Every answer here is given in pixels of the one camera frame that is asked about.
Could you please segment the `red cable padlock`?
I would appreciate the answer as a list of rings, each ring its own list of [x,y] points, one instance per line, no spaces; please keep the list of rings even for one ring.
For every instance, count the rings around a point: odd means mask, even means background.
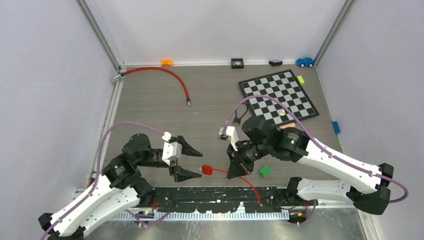
[[[214,172],[220,172],[220,173],[225,173],[225,174],[228,173],[228,171],[226,171],[226,170],[214,168],[211,165],[205,165],[205,164],[201,166],[200,171],[204,175],[209,175],[209,176],[211,176]],[[257,188],[250,181],[248,181],[247,179],[245,179],[244,177],[238,176],[238,178],[241,179],[242,181],[244,181],[246,184],[248,184],[252,188],[253,192],[256,195],[256,199],[257,199],[258,205],[260,207],[262,207],[263,206],[263,202],[262,202],[261,196],[260,196]]]

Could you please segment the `black cable padlock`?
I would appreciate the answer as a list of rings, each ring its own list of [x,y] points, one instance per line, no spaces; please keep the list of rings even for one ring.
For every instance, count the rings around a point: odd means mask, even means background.
[[[243,106],[245,106],[245,111],[239,116],[238,115],[238,110],[236,109],[234,111],[234,118],[233,118],[233,122],[232,124],[235,126],[239,126],[242,122],[242,118],[248,113],[249,111],[249,106],[246,102],[242,103]]]

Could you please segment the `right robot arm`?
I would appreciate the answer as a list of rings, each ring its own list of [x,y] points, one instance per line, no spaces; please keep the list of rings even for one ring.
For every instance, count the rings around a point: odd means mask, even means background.
[[[280,161],[307,165],[332,176],[335,180],[311,180],[291,177],[285,198],[291,205],[302,201],[331,200],[353,204],[358,210],[382,215],[387,209],[391,190],[389,180],[394,167],[387,163],[368,164],[338,152],[309,137],[304,131],[272,126],[261,117],[250,117],[242,125],[247,140],[239,140],[233,126],[221,128],[219,138],[230,139],[227,148],[227,178],[249,175],[255,161],[272,156]]]

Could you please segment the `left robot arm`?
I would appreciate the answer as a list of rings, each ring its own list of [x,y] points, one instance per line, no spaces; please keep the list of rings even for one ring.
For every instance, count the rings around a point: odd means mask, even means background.
[[[183,169],[178,164],[182,156],[202,157],[183,136],[166,135],[163,148],[152,148],[149,137],[137,133],[123,146],[100,176],[70,204],[56,213],[44,213],[38,218],[47,240],[83,240],[113,216],[140,205],[148,207],[155,197],[153,187],[140,167],[167,168],[176,183],[201,174]]]

